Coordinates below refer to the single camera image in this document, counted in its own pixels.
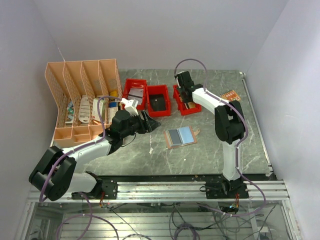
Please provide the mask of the gold cards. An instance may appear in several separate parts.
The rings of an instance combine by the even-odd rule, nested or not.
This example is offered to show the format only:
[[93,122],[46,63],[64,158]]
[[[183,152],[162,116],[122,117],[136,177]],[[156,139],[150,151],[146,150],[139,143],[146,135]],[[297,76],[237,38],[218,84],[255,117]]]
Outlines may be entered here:
[[186,102],[184,106],[187,110],[196,108],[196,104],[194,102]]

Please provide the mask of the black VIP card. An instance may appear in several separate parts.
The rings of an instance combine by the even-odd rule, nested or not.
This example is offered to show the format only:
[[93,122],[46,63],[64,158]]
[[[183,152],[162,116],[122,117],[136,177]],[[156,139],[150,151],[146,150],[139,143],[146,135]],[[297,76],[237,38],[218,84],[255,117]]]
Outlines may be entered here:
[[182,139],[181,139],[180,133],[177,129],[169,129],[168,136],[170,138],[170,144],[172,146],[179,146],[182,144]]

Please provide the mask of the brown leather card holder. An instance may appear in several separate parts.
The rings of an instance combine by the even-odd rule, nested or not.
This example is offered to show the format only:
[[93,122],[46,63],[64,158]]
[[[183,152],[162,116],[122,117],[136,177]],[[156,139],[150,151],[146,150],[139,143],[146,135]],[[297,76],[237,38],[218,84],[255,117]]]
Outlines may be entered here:
[[196,136],[200,133],[199,128],[196,130],[193,130],[193,128],[191,126],[185,126],[185,127],[175,128],[175,129],[177,129],[179,131],[180,138],[182,140],[182,144],[177,145],[177,146],[172,146],[171,141],[170,141],[170,137],[168,135],[168,130],[166,130],[164,132],[164,139],[165,139],[166,146],[168,149],[175,149],[175,148],[184,147],[187,145],[192,145],[192,144],[197,143]]

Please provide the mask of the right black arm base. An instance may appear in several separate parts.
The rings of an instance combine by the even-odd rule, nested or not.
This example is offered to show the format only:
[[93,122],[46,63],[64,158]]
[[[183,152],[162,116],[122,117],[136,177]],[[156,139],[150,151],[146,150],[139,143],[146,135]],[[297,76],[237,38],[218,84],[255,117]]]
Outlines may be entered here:
[[207,199],[247,199],[249,197],[247,185],[241,180],[222,180],[206,182],[199,188]]

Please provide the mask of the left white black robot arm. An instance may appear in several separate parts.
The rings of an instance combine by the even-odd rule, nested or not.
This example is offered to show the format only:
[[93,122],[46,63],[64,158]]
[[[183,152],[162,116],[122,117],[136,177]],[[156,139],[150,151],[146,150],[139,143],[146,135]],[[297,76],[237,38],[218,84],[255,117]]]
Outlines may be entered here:
[[76,168],[113,154],[123,146],[126,137],[151,133],[160,125],[144,110],[134,116],[126,110],[119,110],[111,125],[93,140],[75,147],[49,147],[28,181],[40,191],[40,202],[46,199],[57,201],[67,192],[72,193],[73,199],[99,199],[107,194],[109,188],[96,174],[90,171],[75,173]]

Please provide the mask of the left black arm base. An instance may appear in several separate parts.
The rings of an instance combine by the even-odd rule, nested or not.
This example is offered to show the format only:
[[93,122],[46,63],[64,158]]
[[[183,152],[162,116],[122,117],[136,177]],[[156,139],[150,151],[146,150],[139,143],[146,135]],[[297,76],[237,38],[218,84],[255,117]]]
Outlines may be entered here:
[[98,176],[90,171],[74,173],[68,187],[73,200],[84,199],[83,194],[90,200],[115,200],[117,191],[118,184],[113,179]]

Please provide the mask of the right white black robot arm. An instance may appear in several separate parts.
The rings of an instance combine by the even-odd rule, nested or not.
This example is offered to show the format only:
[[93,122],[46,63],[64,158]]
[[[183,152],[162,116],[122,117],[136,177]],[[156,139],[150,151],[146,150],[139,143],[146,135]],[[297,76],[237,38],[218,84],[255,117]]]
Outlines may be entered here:
[[194,102],[213,113],[215,134],[222,142],[222,175],[207,182],[202,190],[208,199],[232,198],[245,189],[240,163],[241,143],[247,130],[241,104],[211,93],[202,84],[195,84],[188,71],[174,77],[184,103]]

